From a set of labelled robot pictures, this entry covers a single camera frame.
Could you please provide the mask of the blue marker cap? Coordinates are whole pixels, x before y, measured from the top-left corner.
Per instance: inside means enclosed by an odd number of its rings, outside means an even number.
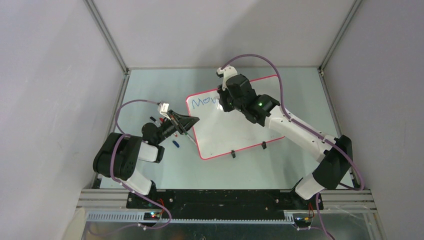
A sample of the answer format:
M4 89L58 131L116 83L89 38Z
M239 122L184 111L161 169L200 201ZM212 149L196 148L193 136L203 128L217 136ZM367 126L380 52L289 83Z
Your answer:
M177 148L179 148L180 147L180 145L179 145L179 143L177 143L175 140L173 140L172 141L172 143L177 147Z

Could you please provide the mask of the pink framed whiteboard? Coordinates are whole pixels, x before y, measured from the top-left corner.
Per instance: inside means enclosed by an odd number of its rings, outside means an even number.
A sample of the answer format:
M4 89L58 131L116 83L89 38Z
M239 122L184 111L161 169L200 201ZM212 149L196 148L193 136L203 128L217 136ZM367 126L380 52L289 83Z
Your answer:
M224 112L215 89L188 95L185 104L189 116L199 118L192 131L202 160L230 155L284 138L281 133L251 123L237 110Z

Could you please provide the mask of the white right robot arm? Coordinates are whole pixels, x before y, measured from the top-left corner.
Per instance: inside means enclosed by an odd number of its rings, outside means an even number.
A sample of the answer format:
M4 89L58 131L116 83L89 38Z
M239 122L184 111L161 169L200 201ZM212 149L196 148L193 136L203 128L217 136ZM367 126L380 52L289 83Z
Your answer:
M219 74L222 84L217 88L219 104L224 112L237 110L253 124L281 133L309 152L319 163L294 187L291 204L304 209L311 198L322 190L334 190L351 168L352 142L346 136L323 135L288 112L267 94L256 94L250 81L242 74Z

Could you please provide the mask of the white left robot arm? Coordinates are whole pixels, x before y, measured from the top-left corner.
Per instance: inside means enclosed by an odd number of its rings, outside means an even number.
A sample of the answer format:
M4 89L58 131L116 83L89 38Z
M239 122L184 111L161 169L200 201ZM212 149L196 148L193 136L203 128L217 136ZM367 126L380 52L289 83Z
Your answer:
M161 143L176 132L186 134L199 117L178 114L173 110L160 124L148 122L141 128L142 136L125 136L112 132L108 135L93 160L93 171L107 178L115 179L132 192L140 193L138 201L145 208L153 208L158 194L151 190L154 182L137 169L141 162L159 164L165 148Z

